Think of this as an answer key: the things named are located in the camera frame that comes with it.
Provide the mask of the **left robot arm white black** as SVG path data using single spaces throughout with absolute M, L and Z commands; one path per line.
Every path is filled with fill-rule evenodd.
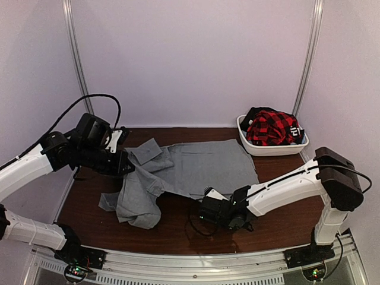
M 1 199 L 65 166 L 87 167 L 102 175 L 123 177 L 135 170 L 128 152 L 118 148 L 127 136 L 125 127 L 113 129 L 105 120 L 85 113 L 71 131 L 49 131 L 26 154 L 1 167 Z M 1 207 L 2 239 L 61 250 L 73 264 L 79 264 L 86 257 L 85 250 L 69 231 L 67 226 L 35 221 Z

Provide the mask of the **white plastic basket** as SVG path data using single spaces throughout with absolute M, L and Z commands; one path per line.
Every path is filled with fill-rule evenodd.
M 265 157 L 265 156 L 288 156 L 293 154 L 299 154 L 308 144 L 309 138 L 305 134 L 304 144 L 293 145 L 277 145 L 277 146 L 255 146 L 248 142 L 243 131 L 241 130 L 240 123 L 243 121 L 246 115 L 240 115 L 236 118 L 237 129 L 239 132 L 239 138 L 246 152 L 252 156 Z

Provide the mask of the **grey long sleeve shirt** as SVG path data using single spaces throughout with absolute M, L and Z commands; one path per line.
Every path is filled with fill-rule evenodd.
M 123 177 L 120 191 L 101 194 L 99 207 L 115 212 L 118 222 L 142 229 L 160 221 L 156 200 L 165 192 L 197 199 L 212 186 L 229 197 L 258 183 L 252 157 L 235 139 L 161 147 L 152 138 L 126 152 L 135 170 Z

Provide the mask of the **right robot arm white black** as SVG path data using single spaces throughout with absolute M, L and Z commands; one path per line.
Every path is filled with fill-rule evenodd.
M 246 185 L 230 198 L 212 187 L 206 188 L 198 214 L 200 219 L 218 227 L 251 231 L 251 221 L 270 211 L 309 197 L 325 197 L 311 244 L 304 251 L 308 261 L 317 262 L 334 243 L 348 213 L 363 203 L 361 176 L 350 160 L 320 147 L 315 157 L 298 169 L 265 183 Z

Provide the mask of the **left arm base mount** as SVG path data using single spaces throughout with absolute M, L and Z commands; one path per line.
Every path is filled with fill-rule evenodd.
M 54 257 L 68 265 L 85 269 L 103 268 L 106 253 L 103 250 L 88 248 L 78 242 L 67 241 L 60 250 L 53 250 Z

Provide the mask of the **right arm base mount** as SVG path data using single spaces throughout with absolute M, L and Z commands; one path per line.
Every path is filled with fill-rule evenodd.
M 335 252 L 331 245 L 308 245 L 300 248 L 288 249 L 283 252 L 288 268 L 304 267 L 334 258 Z

